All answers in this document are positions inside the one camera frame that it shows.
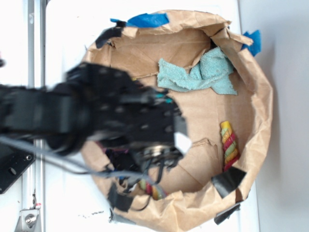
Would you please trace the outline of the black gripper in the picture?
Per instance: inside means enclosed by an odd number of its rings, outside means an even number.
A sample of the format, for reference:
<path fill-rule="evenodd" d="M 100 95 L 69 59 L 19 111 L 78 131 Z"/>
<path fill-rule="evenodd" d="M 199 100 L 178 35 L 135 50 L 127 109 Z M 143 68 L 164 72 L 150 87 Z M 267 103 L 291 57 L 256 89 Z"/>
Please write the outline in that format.
<path fill-rule="evenodd" d="M 125 123 L 127 157 L 136 169 L 175 167 L 191 147 L 187 124 L 177 103 L 167 96 L 130 79 L 116 81 L 117 114 Z"/>

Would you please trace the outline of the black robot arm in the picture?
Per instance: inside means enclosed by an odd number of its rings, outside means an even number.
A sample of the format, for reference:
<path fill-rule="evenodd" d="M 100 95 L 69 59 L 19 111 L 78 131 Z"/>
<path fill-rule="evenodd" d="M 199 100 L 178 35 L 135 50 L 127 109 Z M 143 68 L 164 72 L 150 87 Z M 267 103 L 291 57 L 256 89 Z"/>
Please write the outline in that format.
<path fill-rule="evenodd" d="M 93 63 L 71 69 L 52 90 L 1 86 L 0 132 L 44 139 L 61 155 L 96 141 L 129 150 L 138 166 L 150 161 L 174 167 L 192 145 L 186 121 L 166 91 Z"/>

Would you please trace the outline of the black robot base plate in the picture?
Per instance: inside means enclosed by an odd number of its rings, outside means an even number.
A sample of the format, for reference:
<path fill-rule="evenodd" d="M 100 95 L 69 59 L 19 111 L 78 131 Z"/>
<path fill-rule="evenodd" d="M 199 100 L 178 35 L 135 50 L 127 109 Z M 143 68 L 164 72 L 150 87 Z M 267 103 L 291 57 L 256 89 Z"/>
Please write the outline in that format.
<path fill-rule="evenodd" d="M 8 145 L 0 145 L 0 193 L 4 194 L 35 161 L 36 156 Z"/>

